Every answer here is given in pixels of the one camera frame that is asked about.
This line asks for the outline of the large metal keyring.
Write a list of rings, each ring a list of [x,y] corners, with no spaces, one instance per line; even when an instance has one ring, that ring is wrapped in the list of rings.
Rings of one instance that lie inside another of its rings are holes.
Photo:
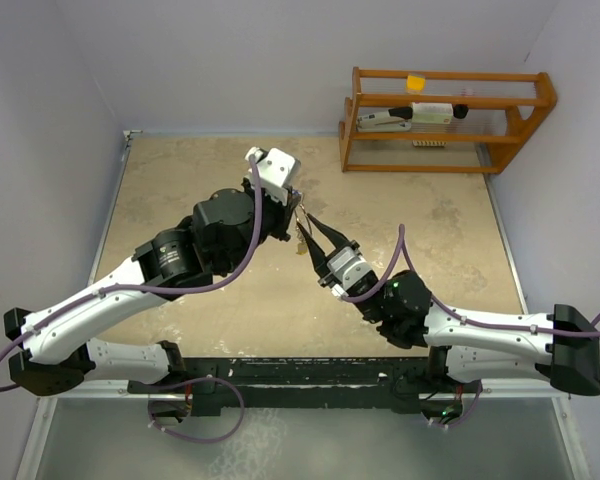
[[[302,201],[302,204],[295,210],[294,212],[295,225],[300,223],[304,227],[304,235],[305,238],[307,236],[311,237],[313,234],[311,222],[308,218],[308,213]]]

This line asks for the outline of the bunch of metal keys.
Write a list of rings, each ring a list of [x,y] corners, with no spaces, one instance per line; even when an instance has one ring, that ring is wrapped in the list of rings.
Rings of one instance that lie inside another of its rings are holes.
[[[297,255],[306,255],[308,253],[308,245],[306,243],[306,238],[304,235],[304,227],[297,223],[295,225],[295,233],[296,233],[296,254]]]

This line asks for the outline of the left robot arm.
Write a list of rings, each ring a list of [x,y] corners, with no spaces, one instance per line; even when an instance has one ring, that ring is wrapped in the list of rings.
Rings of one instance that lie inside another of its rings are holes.
[[[5,313],[5,334],[20,349],[8,361],[12,382],[37,396],[93,380],[155,384],[164,392],[181,388],[187,370],[175,343],[125,345],[102,341],[99,334],[180,298],[184,288],[208,290],[214,277],[233,274],[252,245],[256,220],[260,242],[289,240],[287,229],[301,195],[289,187],[283,191],[284,203],[267,191],[256,194],[248,180],[239,190],[219,190],[79,292],[81,304],[69,298],[45,311]]]

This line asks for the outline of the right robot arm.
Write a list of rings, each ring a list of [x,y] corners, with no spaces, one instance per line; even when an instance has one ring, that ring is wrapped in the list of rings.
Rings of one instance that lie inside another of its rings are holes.
[[[389,344],[426,348],[426,383],[436,391],[486,379],[534,379],[572,395],[600,395],[599,332],[575,307],[550,313],[501,314],[441,302],[414,268],[377,275],[357,242],[308,221],[333,245],[325,253],[310,230],[297,230],[320,286],[353,305]]]

